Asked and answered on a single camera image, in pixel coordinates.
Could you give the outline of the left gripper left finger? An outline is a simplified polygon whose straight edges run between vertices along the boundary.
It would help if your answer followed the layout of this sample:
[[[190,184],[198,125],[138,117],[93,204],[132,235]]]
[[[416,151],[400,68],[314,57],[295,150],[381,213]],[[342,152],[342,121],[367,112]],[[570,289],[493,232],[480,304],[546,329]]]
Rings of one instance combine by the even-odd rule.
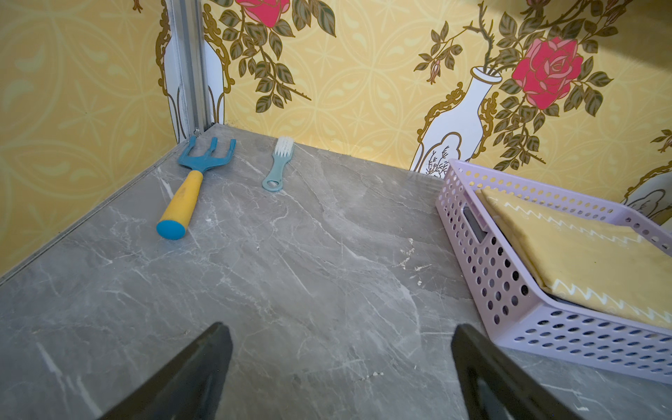
[[[233,353],[229,328],[221,322],[186,346],[103,419],[213,419]]]

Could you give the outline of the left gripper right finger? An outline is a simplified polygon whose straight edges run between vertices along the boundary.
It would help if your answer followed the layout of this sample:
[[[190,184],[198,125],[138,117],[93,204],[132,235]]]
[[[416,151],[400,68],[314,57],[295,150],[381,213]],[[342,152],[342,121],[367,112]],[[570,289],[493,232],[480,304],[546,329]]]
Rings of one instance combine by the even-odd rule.
[[[457,326],[451,352],[469,418],[580,418],[473,326]]]

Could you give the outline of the tan pillowcase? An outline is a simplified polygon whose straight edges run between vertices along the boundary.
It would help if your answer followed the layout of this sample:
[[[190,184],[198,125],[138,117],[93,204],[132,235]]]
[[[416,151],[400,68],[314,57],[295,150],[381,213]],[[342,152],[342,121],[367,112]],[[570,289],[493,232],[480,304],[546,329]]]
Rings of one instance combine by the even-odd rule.
[[[601,313],[671,327],[671,257],[631,227],[586,220],[493,189],[476,194],[544,292]]]

